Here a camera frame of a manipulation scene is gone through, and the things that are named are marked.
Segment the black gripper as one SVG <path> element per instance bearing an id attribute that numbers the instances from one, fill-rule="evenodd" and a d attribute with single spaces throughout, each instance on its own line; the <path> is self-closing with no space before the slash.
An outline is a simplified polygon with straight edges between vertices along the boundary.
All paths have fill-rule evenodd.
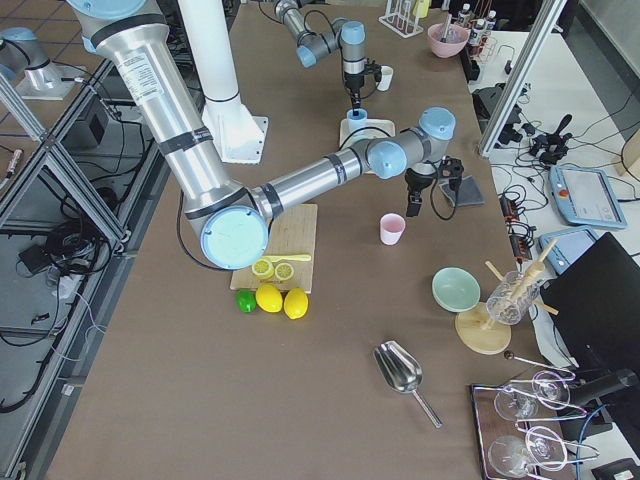
<path id="1" fill-rule="evenodd" d="M 360 90 L 365 83 L 364 73 L 343 73 L 343 81 L 346 90 L 350 93 L 351 105 L 354 111 L 360 108 Z"/>
<path id="2" fill-rule="evenodd" d="M 404 174 L 407 184 L 407 217 L 416 217 L 421 210 L 422 191 L 429 187 L 436 180 L 436 172 L 420 173 L 412 168 L 408 168 Z"/>

